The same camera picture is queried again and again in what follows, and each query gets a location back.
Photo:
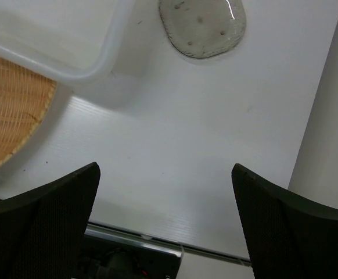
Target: white table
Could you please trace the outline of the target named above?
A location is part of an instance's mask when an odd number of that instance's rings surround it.
[[[251,267],[185,253],[177,279],[254,279]]]
[[[0,168],[0,198],[97,161],[92,220],[247,257],[231,169],[287,188],[338,0],[244,7],[237,49],[198,61],[170,45],[157,1],[137,0],[112,74],[59,87],[38,132]]]

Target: plastic tray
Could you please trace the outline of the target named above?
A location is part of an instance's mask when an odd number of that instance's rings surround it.
[[[135,0],[0,0],[0,56],[66,84],[111,71]]]

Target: glass soap dish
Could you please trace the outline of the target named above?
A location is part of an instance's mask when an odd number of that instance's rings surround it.
[[[159,10],[171,43],[191,58],[230,51],[246,29],[242,0],[160,0]]]

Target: white wall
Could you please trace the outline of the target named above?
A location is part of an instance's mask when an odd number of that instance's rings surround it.
[[[338,25],[289,189],[338,208]]]

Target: wicker basket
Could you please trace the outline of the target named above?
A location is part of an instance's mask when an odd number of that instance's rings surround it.
[[[56,82],[0,58],[0,166],[42,122]]]

